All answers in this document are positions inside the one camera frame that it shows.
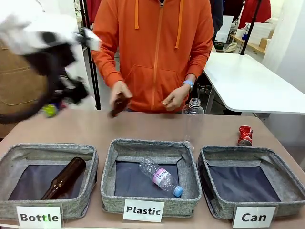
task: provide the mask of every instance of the white paper label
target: white paper label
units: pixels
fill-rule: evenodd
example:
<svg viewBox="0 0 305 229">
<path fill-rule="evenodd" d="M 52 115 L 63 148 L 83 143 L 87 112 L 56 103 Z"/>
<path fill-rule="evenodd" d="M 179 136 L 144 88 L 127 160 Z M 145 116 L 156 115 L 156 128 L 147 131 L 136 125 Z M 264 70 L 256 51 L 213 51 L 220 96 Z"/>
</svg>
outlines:
<svg viewBox="0 0 305 229">
<path fill-rule="evenodd" d="M 20 228 L 57 229 L 61 228 L 60 207 L 17 206 Z"/>
<path fill-rule="evenodd" d="M 159 186 L 160 182 L 169 174 L 164 168 L 160 168 L 153 176 L 153 182 Z"/>
<path fill-rule="evenodd" d="M 125 200 L 123 219 L 161 222 L 164 202 Z"/>
<path fill-rule="evenodd" d="M 233 228 L 269 228 L 276 207 L 237 207 Z"/>
</svg>

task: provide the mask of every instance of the soda can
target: soda can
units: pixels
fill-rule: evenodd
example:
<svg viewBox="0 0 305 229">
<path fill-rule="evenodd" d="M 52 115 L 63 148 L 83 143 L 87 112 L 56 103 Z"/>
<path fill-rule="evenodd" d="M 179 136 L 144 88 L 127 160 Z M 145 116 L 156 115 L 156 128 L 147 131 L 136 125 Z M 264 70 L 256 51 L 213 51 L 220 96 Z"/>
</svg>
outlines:
<svg viewBox="0 0 305 229">
<path fill-rule="evenodd" d="M 239 128 L 240 137 L 237 144 L 239 146 L 252 146 L 252 133 L 253 130 L 248 125 L 242 125 Z"/>
</svg>

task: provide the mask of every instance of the black pole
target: black pole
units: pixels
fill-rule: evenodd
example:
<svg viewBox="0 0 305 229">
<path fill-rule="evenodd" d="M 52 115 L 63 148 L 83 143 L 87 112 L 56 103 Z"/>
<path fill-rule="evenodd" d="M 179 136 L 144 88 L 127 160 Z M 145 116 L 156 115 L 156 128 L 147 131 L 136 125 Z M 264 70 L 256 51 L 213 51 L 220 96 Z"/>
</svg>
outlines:
<svg viewBox="0 0 305 229">
<path fill-rule="evenodd" d="M 84 5 L 83 5 L 83 0 L 80 0 L 82 23 L 83 23 L 84 27 L 91 30 L 90 24 L 89 24 L 89 16 L 88 16 L 86 0 L 84 0 Z M 98 86 L 98 81 L 97 81 L 95 63 L 92 61 L 91 50 L 89 47 L 87 47 L 87 51 L 88 51 L 88 59 L 89 59 L 89 66 L 90 66 L 90 72 L 91 72 L 91 79 L 92 79 L 96 109 L 101 110 L 100 92 L 99 92 L 99 86 Z"/>
<path fill-rule="evenodd" d="M 253 16 L 253 18 L 252 18 L 252 22 L 251 22 L 251 24 L 250 24 L 249 32 L 248 32 L 248 34 L 247 34 L 247 38 L 246 38 L 246 40 L 245 40 L 245 42 L 244 42 L 243 49 L 242 49 L 242 51 L 241 51 L 241 53 L 240 53 L 241 55 L 244 55 L 244 51 L 246 50 L 246 47 L 247 47 L 247 44 L 248 44 L 250 35 L 251 35 L 251 33 L 252 33 L 252 29 L 253 29 L 253 27 L 254 27 L 254 23 L 255 23 L 255 21 L 256 21 L 256 17 L 257 17 L 259 8 L 260 8 L 260 6 L 261 6 L 261 3 L 262 3 L 262 0 L 258 0 L 257 7 L 256 7 L 256 10 L 255 10 L 254 16 Z"/>
</svg>

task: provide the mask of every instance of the orange hoodie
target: orange hoodie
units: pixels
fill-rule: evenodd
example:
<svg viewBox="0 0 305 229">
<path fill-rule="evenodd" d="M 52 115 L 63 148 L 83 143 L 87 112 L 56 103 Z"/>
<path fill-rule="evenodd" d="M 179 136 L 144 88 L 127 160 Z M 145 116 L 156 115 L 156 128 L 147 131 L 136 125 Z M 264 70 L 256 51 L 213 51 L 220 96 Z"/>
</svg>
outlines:
<svg viewBox="0 0 305 229">
<path fill-rule="evenodd" d="M 106 84 L 125 81 L 129 108 L 141 112 L 166 112 L 161 102 L 187 74 L 202 74 L 214 33 L 209 0 L 102 0 L 93 31 L 102 49 L 92 55 Z"/>
</svg>

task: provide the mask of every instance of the red cloth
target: red cloth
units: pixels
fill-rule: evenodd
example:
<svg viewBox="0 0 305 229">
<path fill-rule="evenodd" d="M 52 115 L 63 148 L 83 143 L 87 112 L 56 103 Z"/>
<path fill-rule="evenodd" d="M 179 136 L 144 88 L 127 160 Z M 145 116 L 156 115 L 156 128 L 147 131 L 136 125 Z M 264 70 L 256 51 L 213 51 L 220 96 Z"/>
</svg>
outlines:
<svg viewBox="0 0 305 229">
<path fill-rule="evenodd" d="M 88 8 L 89 23 L 92 25 L 95 20 L 97 10 L 99 9 L 101 0 L 86 0 Z"/>
<path fill-rule="evenodd" d="M 246 22 L 252 21 L 257 4 L 258 0 L 246 0 L 244 10 L 240 18 L 239 29 L 245 27 Z M 255 22 L 265 22 L 269 18 L 271 18 L 270 0 L 262 0 Z"/>
</svg>

